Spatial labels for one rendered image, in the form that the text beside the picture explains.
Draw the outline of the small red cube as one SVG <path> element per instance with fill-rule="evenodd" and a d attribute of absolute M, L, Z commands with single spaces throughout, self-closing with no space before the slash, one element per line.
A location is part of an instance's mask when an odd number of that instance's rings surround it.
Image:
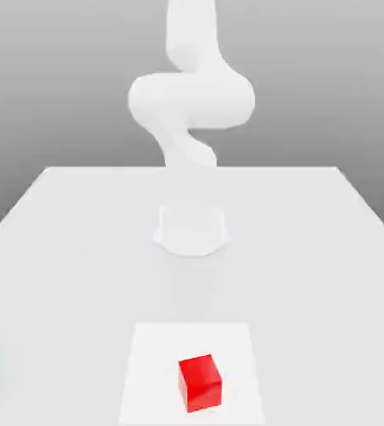
<path fill-rule="evenodd" d="M 188 413 L 222 404 L 222 376 L 210 354 L 178 362 L 178 388 Z"/>

